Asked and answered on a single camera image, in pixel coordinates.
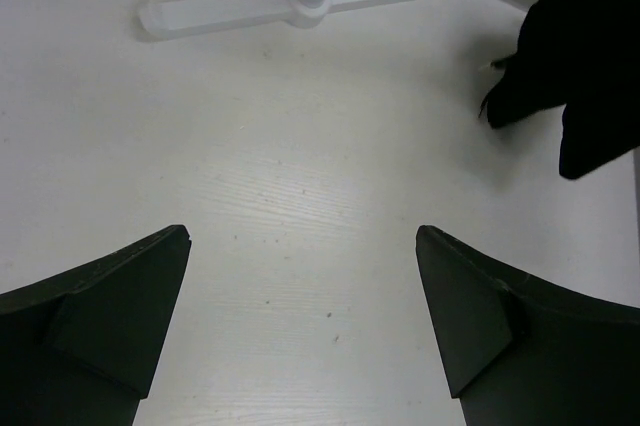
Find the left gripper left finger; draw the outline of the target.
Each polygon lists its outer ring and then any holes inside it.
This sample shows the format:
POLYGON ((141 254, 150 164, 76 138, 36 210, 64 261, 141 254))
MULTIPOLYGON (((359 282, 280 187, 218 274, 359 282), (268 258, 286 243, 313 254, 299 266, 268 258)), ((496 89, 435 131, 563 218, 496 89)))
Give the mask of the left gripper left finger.
POLYGON ((4 425, 130 425, 151 390, 191 239, 171 225, 1 296, 4 425))

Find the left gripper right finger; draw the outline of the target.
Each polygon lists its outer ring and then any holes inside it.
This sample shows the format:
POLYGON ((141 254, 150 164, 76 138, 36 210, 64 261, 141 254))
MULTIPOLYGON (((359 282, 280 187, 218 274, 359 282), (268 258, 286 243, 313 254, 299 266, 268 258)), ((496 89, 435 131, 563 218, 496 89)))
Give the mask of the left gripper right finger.
POLYGON ((433 227, 416 255, 447 384, 469 425, 635 425, 639 311, 495 260, 433 227))

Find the black trousers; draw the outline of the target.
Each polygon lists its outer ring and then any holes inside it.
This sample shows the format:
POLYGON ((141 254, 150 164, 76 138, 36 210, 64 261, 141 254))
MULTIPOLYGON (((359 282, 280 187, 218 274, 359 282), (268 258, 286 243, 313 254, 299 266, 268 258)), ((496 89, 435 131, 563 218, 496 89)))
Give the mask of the black trousers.
POLYGON ((639 146, 639 0, 538 0, 480 107, 493 129, 564 109, 559 174, 579 179, 639 146))

